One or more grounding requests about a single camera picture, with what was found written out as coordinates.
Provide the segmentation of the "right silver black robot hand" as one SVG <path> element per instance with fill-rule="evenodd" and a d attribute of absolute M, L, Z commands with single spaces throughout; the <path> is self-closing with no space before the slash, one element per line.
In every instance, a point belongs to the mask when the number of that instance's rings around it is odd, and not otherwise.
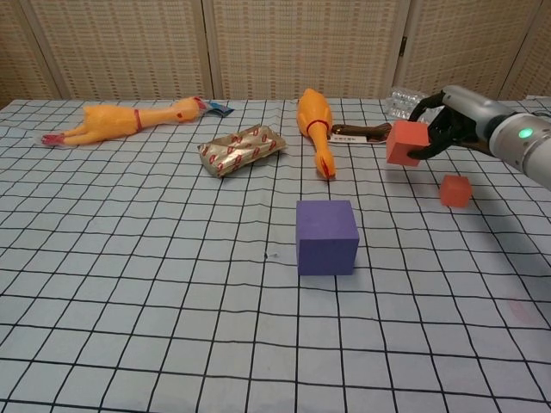
<path fill-rule="evenodd" d="M 440 112 L 428 126 L 429 145 L 410 150 L 408 157 L 412 159 L 430 159 L 452 145 L 489 155 L 493 131 L 513 114 L 500 102 L 457 85 L 446 86 L 422 99 L 412 110 L 409 120 L 419 120 L 429 108 L 439 108 Z"/>

